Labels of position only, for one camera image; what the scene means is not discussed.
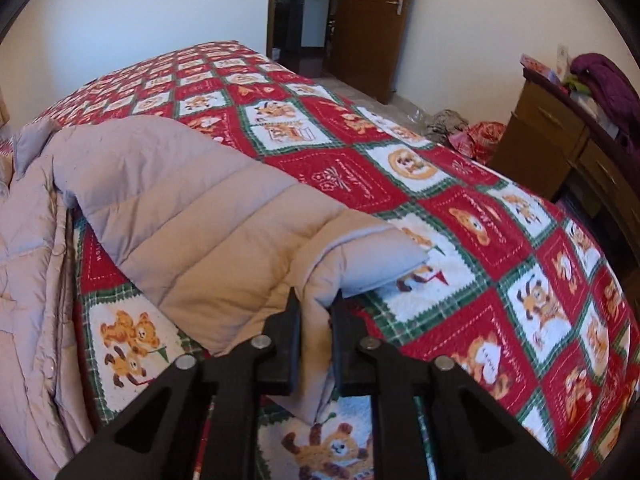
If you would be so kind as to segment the beige quilted down jacket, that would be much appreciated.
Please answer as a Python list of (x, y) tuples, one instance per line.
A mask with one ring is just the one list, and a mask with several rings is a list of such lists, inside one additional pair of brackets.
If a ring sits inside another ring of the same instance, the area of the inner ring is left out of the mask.
[(329, 397), (329, 305), (425, 262), (390, 222), (349, 208), (175, 120), (140, 115), (15, 136), (1, 169), (1, 427), (39, 479), (92, 437), (70, 325), (67, 215), (213, 354), (255, 336), (289, 294), (302, 369), (285, 408), (314, 420)]

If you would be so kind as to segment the purple clothing on dresser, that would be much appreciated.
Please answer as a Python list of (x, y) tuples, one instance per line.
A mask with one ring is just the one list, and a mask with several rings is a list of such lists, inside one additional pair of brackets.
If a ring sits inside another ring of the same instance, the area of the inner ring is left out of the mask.
[(635, 148), (639, 146), (639, 95), (626, 75), (599, 53), (578, 55), (570, 72), (591, 92), (608, 119)]

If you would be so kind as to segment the red teddy bear bedspread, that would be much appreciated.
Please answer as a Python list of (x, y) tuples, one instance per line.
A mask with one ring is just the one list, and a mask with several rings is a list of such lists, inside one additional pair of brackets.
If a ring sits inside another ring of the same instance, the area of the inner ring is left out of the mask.
[[(622, 444), (639, 391), (639, 327), (599, 246), (552, 203), (449, 148), (339, 98), (235, 41), (151, 58), (88, 82), (28, 125), (181, 122), (345, 206), (390, 222), (425, 252), (395, 283), (351, 296), (368, 330), (407, 356), (450, 356), (576, 479)], [(154, 307), (107, 255), (79, 208), (67, 215), (70, 325), (92, 435), (181, 353), (213, 354)], [(329, 397), (311, 422), (277, 399), (259, 468), (352, 477), (368, 411)]]

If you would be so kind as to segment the brown wooden dresser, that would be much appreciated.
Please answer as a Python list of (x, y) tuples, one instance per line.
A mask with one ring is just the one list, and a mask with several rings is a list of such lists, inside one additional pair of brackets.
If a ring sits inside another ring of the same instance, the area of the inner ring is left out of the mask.
[(552, 203), (573, 204), (616, 272), (639, 267), (639, 163), (563, 88), (524, 86), (488, 166)]

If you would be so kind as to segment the grey crumpled cloth on floor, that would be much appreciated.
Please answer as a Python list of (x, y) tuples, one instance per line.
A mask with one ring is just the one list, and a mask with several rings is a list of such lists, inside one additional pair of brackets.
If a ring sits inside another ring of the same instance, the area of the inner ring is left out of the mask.
[(428, 116), (422, 127), (422, 134), (430, 141), (447, 145), (449, 137), (463, 131), (469, 122), (455, 110), (441, 110)]

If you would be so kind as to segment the brown wooden door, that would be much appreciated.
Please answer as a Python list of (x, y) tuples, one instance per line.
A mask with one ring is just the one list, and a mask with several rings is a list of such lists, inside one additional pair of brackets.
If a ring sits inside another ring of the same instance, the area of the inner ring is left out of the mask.
[(409, 0), (337, 0), (329, 73), (390, 102), (408, 10)]

